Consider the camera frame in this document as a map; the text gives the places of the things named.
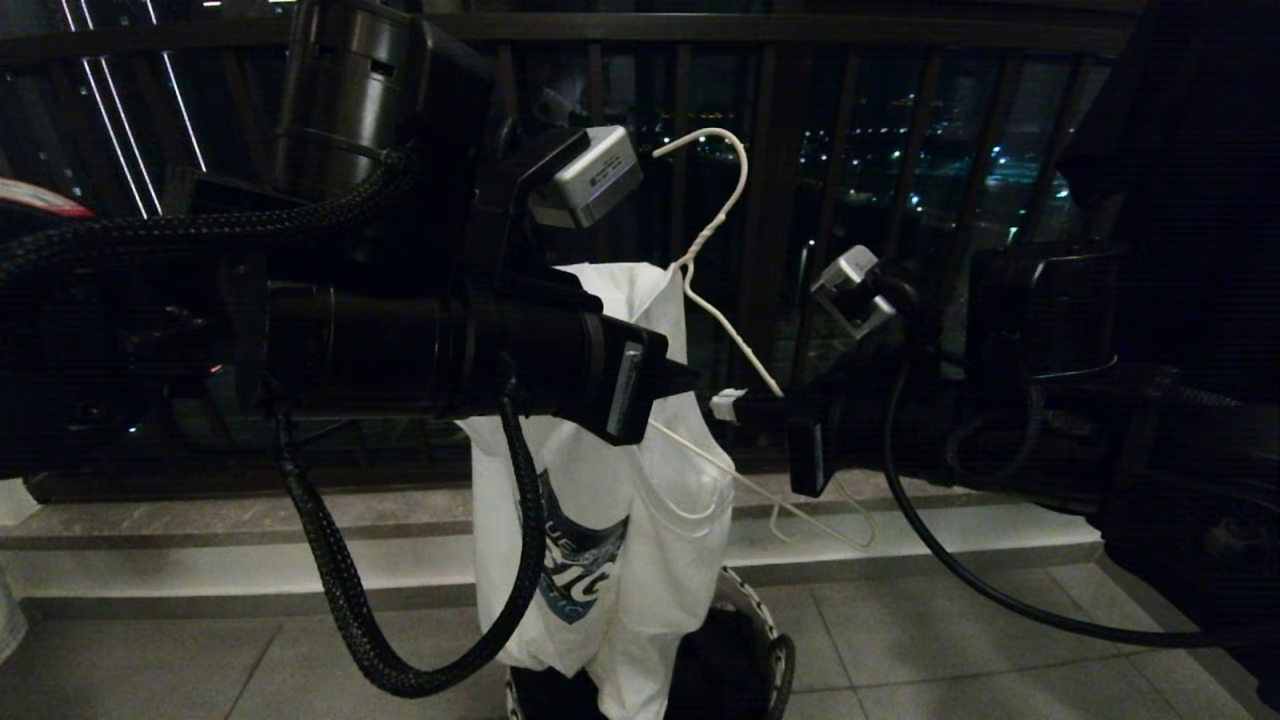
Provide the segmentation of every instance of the trash bin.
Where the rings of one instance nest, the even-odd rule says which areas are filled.
[[[764,688],[768,698],[763,703],[764,710],[759,719],[780,720],[786,712],[787,701],[791,697],[791,680],[795,675],[795,644],[791,638],[778,632],[769,615],[769,609],[764,606],[755,591],[728,568],[721,569],[712,610],[732,610],[750,621],[751,638],[745,644],[753,647],[744,650],[749,651],[750,662],[758,665],[759,675],[765,679],[768,685]],[[682,646],[681,655],[676,661],[677,683],[682,664],[686,661],[689,660]],[[535,688],[531,683],[539,683],[543,687]],[[525,688],[526,694],[532,696],[526,698],[524,705],[520,700],[520,688]],[[672,706],[667,710],[667,717],[678,712],[676,692],[673,685]],[[556,698],[554,710],[543,707],[541,698],[547,697]],[[605,720],[604,715],[595,708],[595,684],[590,682],[585,671],[579,673],[573,679],[567,679],[554,670],[543,673],[508,671],[507,716],[509,720],[552,720],[552,717],[556,720]]]

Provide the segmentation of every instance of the tile floor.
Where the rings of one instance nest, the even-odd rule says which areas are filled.
[[[1098,568],[991,575],[1060,612],[1153,623]],[[948,577],[764,588],[796,641],[788,720],[1247,720],[1187,653],[1041,628]],[[438,666],[476,637],[471,610],[387,612],[404,656]],[[401,701],[370,687],[329,618],[47,621],[0,665],[0,719],[460,719],[503,716],[503,673]]]

